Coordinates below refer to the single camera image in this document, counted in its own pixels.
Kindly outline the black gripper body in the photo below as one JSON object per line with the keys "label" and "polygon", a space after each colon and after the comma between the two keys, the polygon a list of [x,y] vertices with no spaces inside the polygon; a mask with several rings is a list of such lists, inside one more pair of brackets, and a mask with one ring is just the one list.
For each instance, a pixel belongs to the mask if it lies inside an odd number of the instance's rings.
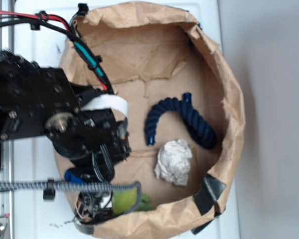
{"label": "black gripper body", "polygon": [[76,166],[105,166],[130,154],[127,121],[110,107],[92,107],[104,92],[68,81],[60,68],[41,68],[9,51],[0,51],[0,144],[48,137],[57,153]]}

